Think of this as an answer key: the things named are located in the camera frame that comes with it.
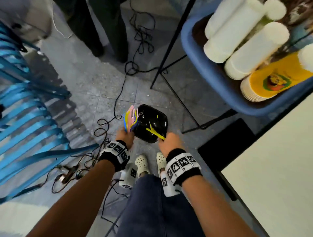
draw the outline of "black and white wristband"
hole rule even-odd
[[[125,168],[130,159],[126,143],[124,141],[112,141],[101,151],[100,160],[108,160],[115,166],[115,171]]]
[[[175,185],[182,183],[189,177],[201,175],[200,165],[190,153],[180,153],[179,155],[168,161],[165,171],[171,182]]]

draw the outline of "gray tile floor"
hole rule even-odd
[[[130,45],[129,59],[131,59],[137,49],[138,42],[133,39],[135,33],[128,20],[126,20],[131,12],[123,10],[122,13],[125,17]],[[55,20],[64,34],[70,32],[67,26],[58,19],[58,16]],[[151,25],[149,19],[144,18],[142,21],[145,26]],[[156,17],[156,29],[152,32],[152,44],[155,46],[154,53],[137,55],[135,58],[141,70],[147,70],[159,65],[177,23],[178,20],[174,18]],[[50,82],[67,87],[72,93],[70,99],[62,104],[63,108],[66,106],[65,113],[60,112],[60,108],[54,103],[50,106],[55,118],[67,132],[71,146],[82,146],[95,141],[101,143],[103,137],[96,137],[93,133],[100,127],[97,124],[99,119],[111,120],[114,117],[115,99],[121,91],[125,77],[124,65],[115,61],[110,47],[106,47],[106,54],[102,58],[95,58],[89,49],[75,36],[65,39],[55,29],[53,29],[51,36],[42,42],[41,49],[45,57],[30,55],[28,57],[30,64],[36,65],[35,70],[38,70],[37,73],[41,71],[41,73],[47,75],[49,71],[52,75],[51,79],[48,79]],[[184,55],[184,51],[180,39],[178,39],[167,62],[170,63],[182,55]],[[52,70],[47,66],[43,70],[45,68],[44,64],[51,64],[54,69]],[[238,114],[220,121],[206,130],[198,130],[182,135],[182,130],[192,128],[195,124],[161,78],[157,80],[154,89],[150,90],[155,73],[153,71],[126,77],[124,90],[116,103],[116,114],[123,114],[132,104],[135,106],[147,104],[162,111],[168,117],[169,130],[181,136],[186,149],[200,163],[204,177],[224,193],[220,184],[198,154],[197,148],[237,118],[243,118],[254,133],[257,133],[269,119]],[[166,77],[199,123],[216,118],[229,109],[220,96],[202,79],[188,58],[172,66]],[[110,122],[108,129],[110,139],[115,138],[116,131],[121,126],[123,126],[121,120],[114,119]],[[148,158],[151,172],[157,174],[156,153],[158,151],[157,144],[148,144],[140,139],[135,139],[131,152],[131,161],[134,162],[135,158],[143,153]],[[111,194],[111,200],[118,198],[119,196],[114,197],[114,194]],[[247,223],[258,231],[242,205],[238,202],[232,203],[230,201],[230,203]],[[116,217],[119,209],[116,206],[112,207],[109,211],[110,215]]]

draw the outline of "blue chair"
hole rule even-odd
[[[86,147],[71,149],[69,140],[64,135],[62,129],[58,128],[56,121],[52,119],[45,104],[40,100],[37,91],[34,90],[29,81],[17,83],[1,91],[0,104],[3,105],[4,109],[8,109],[12,106],[12,110],[0,119],[0,128],[2,130],[0,132],[0,141],[7,138],[7,142],[0,147],[0,155],[4,154],[4,158],[0,161],[0,185],[6,183],[14,175],[31,164],[44,159],[57,158],[19,187],[16,187],[9,195],[0,198],[0,204],[20,194],[40,188],[40,185],[35,185],[30,188],[28,188],[28,186],[69,156],[78,153],[86,153],[99,147],[99,145],[95,143]],[[51,137],[53,138],[52,141],[42,145],[42,147],[38,151],[33,152],[32,155],[22,158],[24,154],[37,144],[42,144],[41,142],[44,140],[45,142],[43,143],[46,143],[46,139]],[[27,142],[23,145],[19,145],[23,140],[27,140]],[[52,150],[60,146],[62,148],[61,150]]]
[[[279,107],[290,103],[294,98],[304,94],[313,86],[313,78],[310,78],[282,93],[279,93],[272,99],[263,102],[253,103],[245,99],[240,91],[241,81],[229,78],[220,65],[208,59],[203,51],[203,48],[197,45],[192,37],[192,28],[195,23],[203,17],[214,13],[220,2],[220,0],[212,1],[206,7],[201,9],[198,14],[190,17],[185,22],[181,31],[181,42],[187,56],[198,72],[232,109],[224,113],[219,118],[202,124],[200,127],[185,131],[184,133],[194,131],[196,129],[205,129],[214,122],[230,117],[237,112],[252,116],[267,115]]]
[[[20,53],[20,51],[27,52],[23,44],[34,48],[36,51],[40,50],[37,46],[20,39],[11,29],[0,22],[0,76],[12,83],[20,83],[24,80],[31,81],[39,93],[65,99],[70,94],[68,90],[35,78]]]

